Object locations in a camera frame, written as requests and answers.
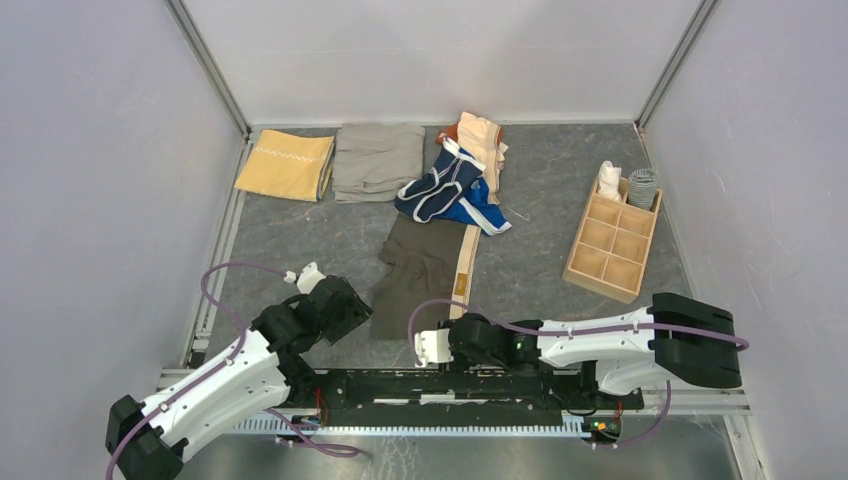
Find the folded yellow cloth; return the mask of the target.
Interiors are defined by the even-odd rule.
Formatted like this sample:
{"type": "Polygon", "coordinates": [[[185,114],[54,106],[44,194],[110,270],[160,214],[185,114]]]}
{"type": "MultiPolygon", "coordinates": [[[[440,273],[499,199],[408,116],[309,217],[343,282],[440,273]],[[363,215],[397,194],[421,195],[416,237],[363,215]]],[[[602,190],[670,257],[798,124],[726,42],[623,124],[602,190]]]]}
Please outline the folded yellow cloth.
{"type": "Polygon", "coordinates": [[[335,139],[263,130],[234,187],[288,200],[318,202],[329,185],[335,139]]]}

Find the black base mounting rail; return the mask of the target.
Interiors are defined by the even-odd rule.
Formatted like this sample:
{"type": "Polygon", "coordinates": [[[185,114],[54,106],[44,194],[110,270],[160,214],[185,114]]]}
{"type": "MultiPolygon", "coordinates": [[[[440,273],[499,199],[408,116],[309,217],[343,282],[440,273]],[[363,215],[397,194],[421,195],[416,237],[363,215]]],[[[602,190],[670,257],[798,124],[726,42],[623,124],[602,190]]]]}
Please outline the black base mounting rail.
{"type": "Polygon", "coordinates": [[[555,426],[568,413],[644,405],[639,390],[602,393],[577,372],[330,369],[293,388],[276,407],[325,407],[331,427],[533,427],[555,426]]]}

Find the wooden compartment organizer box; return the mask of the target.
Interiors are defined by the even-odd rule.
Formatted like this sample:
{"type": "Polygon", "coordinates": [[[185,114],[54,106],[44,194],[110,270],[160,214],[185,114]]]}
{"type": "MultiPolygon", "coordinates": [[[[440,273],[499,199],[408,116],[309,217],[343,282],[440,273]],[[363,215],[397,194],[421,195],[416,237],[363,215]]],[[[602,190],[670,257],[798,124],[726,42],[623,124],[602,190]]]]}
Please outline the wooden compartment organizer box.
{"type": "Polygon", "coordinates": [[[626,202],[628,181],[619,183],[619,201],[590,188],[562,279],[624,304],[640,294],[655,234],[663,192],[658,189],[648,210],[626,202]]]}

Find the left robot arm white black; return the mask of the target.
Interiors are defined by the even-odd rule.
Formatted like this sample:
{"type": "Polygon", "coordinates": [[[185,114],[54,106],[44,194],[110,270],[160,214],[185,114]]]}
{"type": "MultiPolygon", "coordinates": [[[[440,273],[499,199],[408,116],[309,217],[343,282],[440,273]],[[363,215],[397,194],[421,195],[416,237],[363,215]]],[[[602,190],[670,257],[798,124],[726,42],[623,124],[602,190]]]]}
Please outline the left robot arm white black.
{"type": "Polygon", "coordinates": [[[372,314],[343,277],[265,308],[240,336],[176,384],[110,408],[108,478],[173,479],[218,436],[252,415],[316,399],[317,375],[303,359],[318,341],[334,344],[372,314]]]}

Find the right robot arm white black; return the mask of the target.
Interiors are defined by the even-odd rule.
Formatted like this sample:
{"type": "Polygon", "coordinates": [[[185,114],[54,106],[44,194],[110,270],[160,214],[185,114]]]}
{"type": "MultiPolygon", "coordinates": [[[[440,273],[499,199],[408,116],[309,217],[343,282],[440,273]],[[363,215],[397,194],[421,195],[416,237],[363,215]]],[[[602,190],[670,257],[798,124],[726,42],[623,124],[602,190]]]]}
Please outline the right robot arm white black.
{"type": "Polygon", "coordinates": [[[507,323],[467,313],[448,327],[446,345],[452,359],[470,366],[542,371],[589,365],[577,392],[591,408],[674,379],[738,388],[739,355],[750,346],[736,335],[730,312],[675,293],[655,294],[651,305],[631,312],[584,321],[507,323]]]}

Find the rolled white cloth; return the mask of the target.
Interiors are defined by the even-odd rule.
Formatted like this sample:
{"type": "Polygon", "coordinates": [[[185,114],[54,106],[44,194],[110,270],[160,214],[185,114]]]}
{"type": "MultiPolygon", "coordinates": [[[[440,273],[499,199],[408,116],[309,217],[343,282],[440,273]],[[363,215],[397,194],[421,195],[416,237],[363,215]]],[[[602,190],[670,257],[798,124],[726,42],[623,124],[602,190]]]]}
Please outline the rolled white cloth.
{"type": "Polygon", "coordinates": [[[622,169],[615,166],[611,161],[604,161],[597,174],[596,193],[603,198],[618,201],[622,200],[620,192],[620,180],[622,169]]]}

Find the corner aluminium post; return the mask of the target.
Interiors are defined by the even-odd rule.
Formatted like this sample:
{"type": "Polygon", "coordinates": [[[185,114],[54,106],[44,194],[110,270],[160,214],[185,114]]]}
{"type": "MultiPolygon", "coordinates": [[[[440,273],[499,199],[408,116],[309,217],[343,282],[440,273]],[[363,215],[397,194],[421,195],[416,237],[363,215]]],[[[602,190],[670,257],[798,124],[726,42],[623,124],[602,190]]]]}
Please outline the corner aluminium post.
{"type": "Polygon", "coordinates": [[[203,70],[214,93],[221,101],[231,122],[245,139],[252,128],[243,110],[238,104],[214,56],[200,32],[189,8],[183,0],[165,0],[165,6],[172,15],[178,29],[186,40],[199,66],[203,70]]]}
{"type": "Polygon", "coordinates": [[[694,48],[707,23],[721,4],[720,0],[701,0],[688,21],[683,33],[678,39],[660,76],[651,89],[647,100],[634,121],[634,126],[643,134],[650,123],[666,93],[676,79],[678,73],[694,48]]]}

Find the right corner aluminium post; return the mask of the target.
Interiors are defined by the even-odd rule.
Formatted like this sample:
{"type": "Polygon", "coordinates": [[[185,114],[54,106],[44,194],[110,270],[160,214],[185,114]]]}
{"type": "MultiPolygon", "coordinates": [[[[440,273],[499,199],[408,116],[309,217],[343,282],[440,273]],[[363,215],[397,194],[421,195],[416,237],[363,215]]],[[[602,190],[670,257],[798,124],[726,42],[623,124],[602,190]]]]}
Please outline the right corner aluminium post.
{"type": "Polygon", "coordinates": [[[688,21],[683,33],[678,39],[660,76],[651,89],[647,100],[634,121],[634,126],[643,134],[650,123],[666,93],[676,79],[678,73],[694,48],[707,23],[721,4],[720,0],[701,0],[688,21]]]}

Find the folded grey cloth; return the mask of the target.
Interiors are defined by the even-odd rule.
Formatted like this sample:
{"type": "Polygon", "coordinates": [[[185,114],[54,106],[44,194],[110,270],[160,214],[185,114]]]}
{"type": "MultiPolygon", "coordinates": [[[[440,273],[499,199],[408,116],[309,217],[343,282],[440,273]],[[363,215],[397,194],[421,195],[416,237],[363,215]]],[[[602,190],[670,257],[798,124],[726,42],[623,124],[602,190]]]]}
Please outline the folded grey cloth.
{"type": "Polygon", "coordinates": [[[335,137],[338,203],[386,202],[421,177],[426,130],[411,124],[346,123],[335,137]]]}

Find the rolled grey striped cloth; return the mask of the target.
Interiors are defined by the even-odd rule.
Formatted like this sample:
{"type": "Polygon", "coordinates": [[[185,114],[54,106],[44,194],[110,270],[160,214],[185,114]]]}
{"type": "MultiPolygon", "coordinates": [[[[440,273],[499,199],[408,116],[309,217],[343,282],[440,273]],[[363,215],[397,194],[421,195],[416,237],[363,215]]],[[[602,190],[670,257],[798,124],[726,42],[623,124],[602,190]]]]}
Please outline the rolled grey striped cloth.
{"type": "Polygon", "coordinates": [[[632,171],[628,176],[627,203],[643,210],[650,210],[654,204],[658,183],[659,175],[653,168],[632,171]]]}

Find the olive boxer briefs beige waistband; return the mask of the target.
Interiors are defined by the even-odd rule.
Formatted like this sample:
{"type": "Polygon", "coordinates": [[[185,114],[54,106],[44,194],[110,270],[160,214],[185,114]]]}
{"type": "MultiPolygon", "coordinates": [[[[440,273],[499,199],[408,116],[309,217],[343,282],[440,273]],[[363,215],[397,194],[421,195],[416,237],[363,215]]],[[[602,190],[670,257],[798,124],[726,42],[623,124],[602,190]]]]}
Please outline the olive boxer briefs beige waistband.
{"type": "Polygon", "coordinates": [[[408,319],[424,301],[468,304],[481,235],[477,226],[399,214],[378,253],[387,271],[372,289],[371,338],[406,339],[408,319]]]}

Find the aluminium frame rail front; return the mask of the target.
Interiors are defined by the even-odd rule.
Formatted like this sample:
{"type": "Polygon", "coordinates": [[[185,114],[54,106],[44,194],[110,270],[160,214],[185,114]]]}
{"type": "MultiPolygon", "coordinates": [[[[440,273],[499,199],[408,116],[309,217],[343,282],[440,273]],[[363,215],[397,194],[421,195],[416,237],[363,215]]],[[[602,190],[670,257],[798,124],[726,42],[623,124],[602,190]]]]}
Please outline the aluminium frame rail front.
{"type": "MultiPolygon", "coordinates": [[[[554,373],[584,373],[591,380],[590,367],[579,370],[552,371],[554,373]]],[[[662,385],[637,389],[641,391],[645,405],[640,410],[592,413],[568,413],[555,426],[533,427],[331,427],[324,418],[327,408],[315,411],[279,410],[277,407],[258,412],[238,423],[224,434],[276,434],[293,436],[308,435],[352,435],[352,436],[434,436],[434,437],[577,437],[581,439],[599,435],[609,441],[614,419],[627,415],[747,415],[751,408],[748,399],[739,388],[707,389],[677,383],[671,390],[662,385]]]]}

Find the left corner aluminium post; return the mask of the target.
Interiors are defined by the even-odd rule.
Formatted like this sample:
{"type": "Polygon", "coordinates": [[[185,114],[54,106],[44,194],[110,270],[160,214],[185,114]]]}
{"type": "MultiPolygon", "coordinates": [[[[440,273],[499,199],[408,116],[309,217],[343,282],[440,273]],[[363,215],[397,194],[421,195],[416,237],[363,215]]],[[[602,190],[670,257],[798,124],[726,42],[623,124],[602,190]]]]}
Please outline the left corner aluminium post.
{"type": "Polygon", "coordinates": [[[200,32],[189,8],[183,0],[165,0],[165,6],[172,15],[178,29],[186,40],[199,66],[203,70],[214,93],[221,101],[231,122],[245,139],[252,128],[243,110],[238,104],[214,56],[200,32]]]}

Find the peach orange underwear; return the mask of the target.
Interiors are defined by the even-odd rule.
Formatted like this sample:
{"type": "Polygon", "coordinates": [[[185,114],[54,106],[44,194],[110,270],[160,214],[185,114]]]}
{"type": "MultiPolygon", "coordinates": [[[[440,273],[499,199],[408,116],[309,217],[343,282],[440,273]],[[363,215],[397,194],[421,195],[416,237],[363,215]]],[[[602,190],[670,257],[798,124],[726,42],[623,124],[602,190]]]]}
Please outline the peach orange underwear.
{"type": "Polygon", "coordinates": [[[504,168],[508,146],[503,142],[502,127],[484,117],[463,112],[457,123],[444,128],[436,137],[442,144],[445,139],[457,142],[477,161],[485,165],[484,179],[489,188],[488,200],[498,205],[500,176],[504,168]]]}

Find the navy blue white-trimmed underwear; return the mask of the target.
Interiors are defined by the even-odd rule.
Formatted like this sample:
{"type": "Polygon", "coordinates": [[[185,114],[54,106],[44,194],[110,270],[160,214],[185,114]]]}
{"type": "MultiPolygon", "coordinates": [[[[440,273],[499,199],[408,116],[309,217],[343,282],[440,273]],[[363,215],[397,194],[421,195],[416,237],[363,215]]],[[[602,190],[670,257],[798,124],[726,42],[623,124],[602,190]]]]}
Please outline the navy blue white-trimmed underwear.
{"type": "Polygon", "coordinates": [[[450,220],[476,226],[486,236],[502,234],[512,225],[489,201],[486,172],[484,163],[446,138],[434,165],[398,191],[394,206],[417,223],[450,220]]]}

